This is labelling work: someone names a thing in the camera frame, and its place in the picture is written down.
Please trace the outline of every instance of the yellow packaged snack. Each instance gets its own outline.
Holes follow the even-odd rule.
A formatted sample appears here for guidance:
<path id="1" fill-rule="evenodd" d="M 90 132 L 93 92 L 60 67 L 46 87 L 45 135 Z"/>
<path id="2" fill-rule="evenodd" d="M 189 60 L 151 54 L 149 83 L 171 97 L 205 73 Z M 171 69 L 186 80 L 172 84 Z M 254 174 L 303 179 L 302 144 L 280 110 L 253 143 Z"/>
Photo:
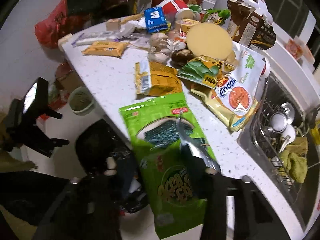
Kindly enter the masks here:
<path id="1" fill-rule="evenodd" d="M 96 41 L 90 47 L 83 50 L 84 55 L 121 57 L 129 42 Z"/>
<path id="2" fill-rule="evenodd" d="M 191 92 L 202 97 L 202 100 L 214 114 L 231 130 L 239 131 L 245 126 L 249 118 L 257 111 L 259 102 L 254 98 L 251 107 L 245 115 L 237 115 L 227 108 L 217 96 L 214 89 L 193 84 Z"/>
<path id="3" fill-rule="evenodd" d="M 137 62 L 135 64 L 136 93 L 156 97 L 181 93 L 181 81 L 176 75 L 175 68 L 146 60 Z"/>

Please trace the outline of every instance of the white bowl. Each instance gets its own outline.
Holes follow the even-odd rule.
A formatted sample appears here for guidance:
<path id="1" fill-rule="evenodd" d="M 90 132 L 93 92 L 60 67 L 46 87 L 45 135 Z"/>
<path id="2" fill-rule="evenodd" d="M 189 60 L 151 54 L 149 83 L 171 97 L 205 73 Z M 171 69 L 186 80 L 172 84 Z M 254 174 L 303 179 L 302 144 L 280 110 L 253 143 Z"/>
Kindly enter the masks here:
<path id="1" fill-rule="evenodd" d="M 80 110 L 80 111 L 75 111 L 72 109 L 72 106 L 71 106 L 71 101 L 72 99 L 75 97 L 76 93 L 78 92 L 83 92 L 85 93 L 86 95 L 89 96 L 89 98 L 91 99 L 91 103 L 85 107 L 84 109 Z M 93 96 L 91 95 L 91 93 L 89 92 L 89 90 L 86 88 L 86 87 L 78 87 L 76 88 L 75 90 L 73 90 L 73 92 L 70 94 L 69 98 L 68 98 L 68 104 L 72 110 L 72 112 L 74 112 L 76 115 L 86 115 L 86 114 L 89 114 L 93 109 L 94 109 L 94 98 Z"/>

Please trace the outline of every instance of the kitchen counter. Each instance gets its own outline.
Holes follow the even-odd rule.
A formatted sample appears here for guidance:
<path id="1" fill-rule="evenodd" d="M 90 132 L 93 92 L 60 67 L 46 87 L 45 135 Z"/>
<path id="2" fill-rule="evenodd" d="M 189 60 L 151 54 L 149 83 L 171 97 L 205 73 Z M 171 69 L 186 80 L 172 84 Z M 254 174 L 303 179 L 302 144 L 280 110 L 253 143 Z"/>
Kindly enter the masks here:
<path id="1" fill-rule="evenodd" d="M 105 24 L 92 26 L 83 32 L 105 31 Z M 122 106 L 142 102 L 148 97 L 135 94 L 134 63 L 146 59 L 147 52 L 128 48 L 122 58 L 105 56 L 83 56 L 81 50 L 86 46 L 73 47 L 71 43 L 83 32 L 75 34 L 63 45 L 69 63 L 77 71 L 84 84 L 95 97 L 109 122 L 119 135 L 127 142 L 129 134 L 118 112 Z M 230 134 L 227 127 L 205 107 L 202 101 L 190 93 L 183 85 L 187 103 L 202 127 L 212 150 L 225 176 L 241 178 L 250 176 L 260 191 L 269 201 L 279 216 L 292 240 L 303 239 L 304 232 L 298 219 L 280 191 L 255 163 L 255 161 L 238 145 L 239 132 Z M 232 204 L 228 204 L 228 227 L 233 227 Z"/>

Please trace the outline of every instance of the white electric kettle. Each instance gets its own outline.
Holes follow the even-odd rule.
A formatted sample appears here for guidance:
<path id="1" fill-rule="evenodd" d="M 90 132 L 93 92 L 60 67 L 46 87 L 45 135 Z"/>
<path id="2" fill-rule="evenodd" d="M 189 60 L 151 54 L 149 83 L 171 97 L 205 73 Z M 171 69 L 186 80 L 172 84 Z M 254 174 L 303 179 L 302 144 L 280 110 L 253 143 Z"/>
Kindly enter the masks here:
<path id="1" fill-rule="evenodd" d="M 264 15 L 266 18 L 266 21 L 272 25 L 273 19 L 272 15 L 268 12 L 267 5 L 265 3 L 265 0 L 243 0 L 246 3 L 252 5 L 256 10 L 255 12 L 259 15 Z M 227 9 L 228 8 L 228 0 L 217 0 L 213 6 L 213 9 Z M 229 25 L 230 18 L 225 21 L 225 23 L 222 25 L 223 28 L 227 29 Z"/>

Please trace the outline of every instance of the green dish towel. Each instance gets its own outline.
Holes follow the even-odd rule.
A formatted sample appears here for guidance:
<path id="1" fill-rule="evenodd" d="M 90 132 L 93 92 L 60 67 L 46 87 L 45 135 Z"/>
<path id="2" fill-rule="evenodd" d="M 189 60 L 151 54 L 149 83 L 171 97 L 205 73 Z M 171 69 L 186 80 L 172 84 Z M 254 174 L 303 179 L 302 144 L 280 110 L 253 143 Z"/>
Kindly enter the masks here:
<path id="1" fill-rule="evenodd" d="M 287 172 L 296 182 L 303 183 L 307 171 L 307 159 L 301 156 L 297 156 L 294 152 L 289 150 L 284 150 L 279 154 L 280 159 L 283 161 L 283 165 Z M 286 175 L 283 168 L 279 168 L 281 175 Z"/>
<path id="2" fill-rule="evenodd" d="M 295 153 L 297 156 L 304 156 L 308 153 L 308 139 L 307 137 L 296 137 L 285 149 Z"/>

